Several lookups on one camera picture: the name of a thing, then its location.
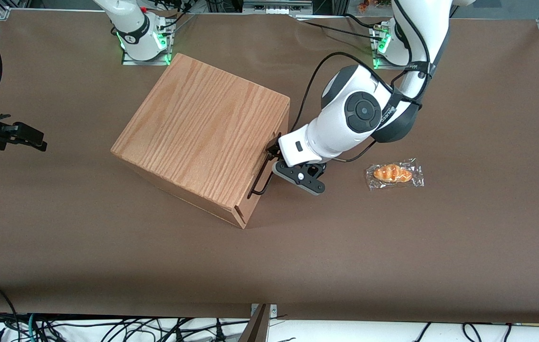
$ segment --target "black strap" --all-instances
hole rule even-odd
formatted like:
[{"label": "black strap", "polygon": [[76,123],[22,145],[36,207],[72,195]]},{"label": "black strap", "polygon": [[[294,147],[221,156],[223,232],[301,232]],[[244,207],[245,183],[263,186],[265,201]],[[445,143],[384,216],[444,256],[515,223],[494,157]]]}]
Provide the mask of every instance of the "black strap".
[{"label": "black strap", "polygon": [[419,71],[432,78],[436,72],[436,65],[427,61],[412,61],[404,69],[406,71]]},{"label": "black strap", "polygon": [[394,87],[392,89],[392,95],[390,95],[387,104],[385,104],[385,107],[382,110],[382,119],[380,121],[380,125],[387,122],[394,115],[394,113],[396,113],[396,107],[402,99],[403,93],[401,93],[397,87]]},{"label": "black strap", "polygon": [[146,15],[143,15],[143,17],[145,17],[145,21],[143,22],[142,26],[132,32],[122,32],[116,29],[119,36],[122,37],[122,39],[124,39],[126,43],[132,45],[138,44],[139,39],[141,39],[141,37],[146,35],[147,31],[149,31],[149,17]]}]

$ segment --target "black clamp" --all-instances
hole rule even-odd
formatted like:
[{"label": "black clamp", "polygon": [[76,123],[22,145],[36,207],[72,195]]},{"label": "black clamp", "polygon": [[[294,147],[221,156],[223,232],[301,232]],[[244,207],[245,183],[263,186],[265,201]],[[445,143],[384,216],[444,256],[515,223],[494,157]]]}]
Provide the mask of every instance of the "black clamp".
[{"label": "black clamp", "polygon": [[406,71],[419,71],[432,78],[436,72],[436,65],[427,61],[413,61],[404,67]]},{"label": "black clamp", "polygon": [[[269,181],[271,181],[271,178],[274,175],[274,171],[278,172],[279,177],[300,186],[300,188],[303,188],[304,190],[309,193],[312,193],[313,195],[319,195],[324,192],[324,183],[319,181],[318,177],[321,177],[321,175],[324,173],[324,170],[327,167],[326,163],[300,164],[289,167],[287,163],[284,162],[284,159],[282,158],[282,152],[280,151],[280,145],[278,145],[278,139],[280,138],[280,135],[281,134],[279,133],[274,143],[271,143],[267,147],[267,149],[265,149],[265,152],[267,152],[267,156],[265,157],[265,161],[263,162],[259,173],[257,173],[255,181],[250,187],[250,191],[248,192],[246,199],[250,199],[252,195],[263,195],[270,184]],[[274,165],[275,169],[272,168],[272,173],[270,173],[263,188],[261,190],[255,190],[257,184],[259,183],[259,180],[261,179],[261,175],[263,175],[263,171],[265,171],[265,167],[267,166],[268,162],[274,160],[275,158],[278,158],[278,161]]]}]

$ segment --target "box lid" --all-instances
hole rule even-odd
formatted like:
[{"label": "box lid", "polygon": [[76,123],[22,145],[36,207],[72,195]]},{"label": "box lid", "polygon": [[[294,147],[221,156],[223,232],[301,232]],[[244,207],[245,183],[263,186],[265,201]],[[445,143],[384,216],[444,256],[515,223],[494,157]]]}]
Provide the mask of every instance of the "box lid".
[{"label": "box lid", "polygon": [[233,208],[248,193],[289,102],[285,95],[177,54],[111,152]]}]

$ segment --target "plastic wrapper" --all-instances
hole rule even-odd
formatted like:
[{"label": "plastic wrapper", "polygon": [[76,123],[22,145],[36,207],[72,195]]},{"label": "plastic wrapper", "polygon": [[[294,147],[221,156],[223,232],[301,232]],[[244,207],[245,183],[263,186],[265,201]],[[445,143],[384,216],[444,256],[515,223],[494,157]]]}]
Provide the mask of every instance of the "plastic wrapper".
[{"label": "plastic wrapper", "polygon": [[[416,158],[403,160],[401,162],[389,162],[386,164],[371,165],[369,169],[367,169],[366,177],[367,185],[371,191],[374,189],[384,188],[410,188],[424,186],[422,167],[418,164]],[[389,178],[393,181],[383,180],[382,178]]]}]

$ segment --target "white floor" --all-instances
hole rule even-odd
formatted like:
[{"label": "white floor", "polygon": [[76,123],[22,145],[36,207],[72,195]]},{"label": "white floor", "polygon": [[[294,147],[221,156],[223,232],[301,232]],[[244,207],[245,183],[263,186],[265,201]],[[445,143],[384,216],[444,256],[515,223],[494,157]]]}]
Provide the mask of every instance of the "white floor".
[{"label": "white floor", "polygon": [[[169,330],[174,326],[176,319],[165,318],[161,319],[163,329]],[[230,322],[237,320],[225,319],[221,322]],[[73,324],[98,324],[119,322],[113,321],[69,321]],[[208,327],[215,325],[215,318],[196,318],[195,320],[183,325],[183,329],[195,329],[200,327]],[[385,322],[356,322],[356,321],[282,321],[272,320],[268,334],[268,342],[283,342],[295,338],[294,342],[413,342],[419,336],[419,333],[424,328],[424,323],[385,323]],[[478,330],[482,342],[502,342],[506,333],[505,325],[474,325]],[[223,333],[227,336],[241,333],[245,328],[245,324],[227,325],[224,326]],[[111,329],[111,326],[101,327],[57,327],[57,331],[61,333],[66,342],[99,342],[105,333]],[[152,328],[144,327],[144,331],[155,333],[152,336],[149,333],[135,333],[128,338],[128,342],[153,342],[154,337],[159,338],[159,332]],[[6,330],[2,341],[10,342],[16,339],[15,331]],[[187,338],[187,342],[207,340],[212,334],[201,332]],[[114,342],[123,340],[124,332],[120,333],[113,339]],[[28,342],[28,338],[22,338],[24,342]],[[424,334],[422,342],[466,342],[467,339],[462,333],[461,324],[445,324],[433,323]],[[539,342],[539,327],[514,325],[508,342]]]}]

